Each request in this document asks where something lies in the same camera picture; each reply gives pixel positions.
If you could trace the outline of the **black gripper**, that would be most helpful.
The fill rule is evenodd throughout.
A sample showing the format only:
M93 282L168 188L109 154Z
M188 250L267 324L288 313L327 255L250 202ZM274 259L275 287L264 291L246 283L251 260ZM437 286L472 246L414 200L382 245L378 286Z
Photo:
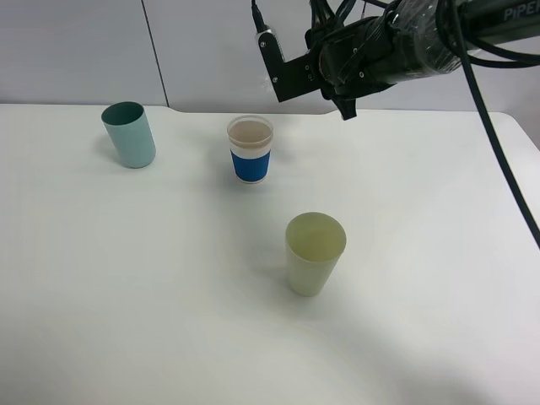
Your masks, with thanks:
M377 64L392 55L392 29L386 17L369 17L347 26L332 17L318 18L305 32L309 53L314 56L316 78L322 96L335 101L344 121L357 116L356 99L393 86L383 78Z

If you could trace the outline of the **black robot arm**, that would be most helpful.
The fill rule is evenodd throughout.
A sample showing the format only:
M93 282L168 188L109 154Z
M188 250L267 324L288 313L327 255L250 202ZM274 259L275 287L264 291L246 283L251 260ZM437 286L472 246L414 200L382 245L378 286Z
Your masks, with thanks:
M529 68L537 56L523 56L495 46L539 33L537 1L392 1L380 16L346 24L354 6L343 1L332 10L312 1L306 34L317 80L327 100L344 120L356 116L359 98L395 84L445 75L461 61L457 37L467 51L489 51L497 62L472 62L490 68Z

